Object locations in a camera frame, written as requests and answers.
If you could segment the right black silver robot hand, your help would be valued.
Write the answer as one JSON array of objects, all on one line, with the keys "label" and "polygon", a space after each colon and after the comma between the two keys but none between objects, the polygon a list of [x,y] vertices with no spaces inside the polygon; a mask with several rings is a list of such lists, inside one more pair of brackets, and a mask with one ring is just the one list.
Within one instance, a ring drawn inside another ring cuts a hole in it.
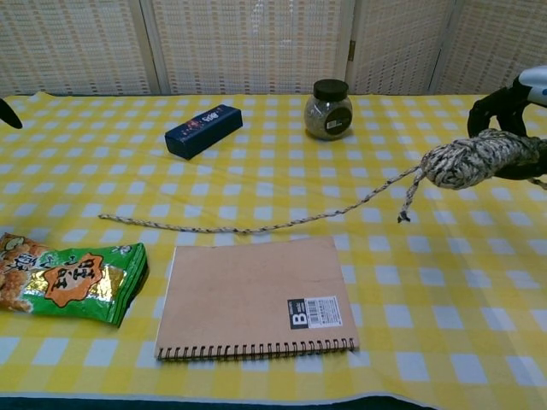
[{"label": "right black silver robot hand", "polygon": [[[490,127],[492,117],[497,118],[502,131],[526,137],[526,127],[522,118],[524,109],[535,104],[546,107],[546,66],[536,66],[522,71],[511,85],[504,86],[476,101],[469,111],[468,136],[477,137]],[[546,174],[546,148],[539,150],[535,163],[507,165],[495,176],[509,180],[535,179]]]}]

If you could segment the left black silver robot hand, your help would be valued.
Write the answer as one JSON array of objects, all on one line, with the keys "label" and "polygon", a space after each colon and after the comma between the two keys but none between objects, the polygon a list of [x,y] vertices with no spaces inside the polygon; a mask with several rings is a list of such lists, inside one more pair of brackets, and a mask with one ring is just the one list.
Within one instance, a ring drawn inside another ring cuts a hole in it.
[{"label": "left black silver robot hand", "polygon": [[0,119],[14,129],[21,129],[23,127],[16,112],[2,98],[0,99]]}]

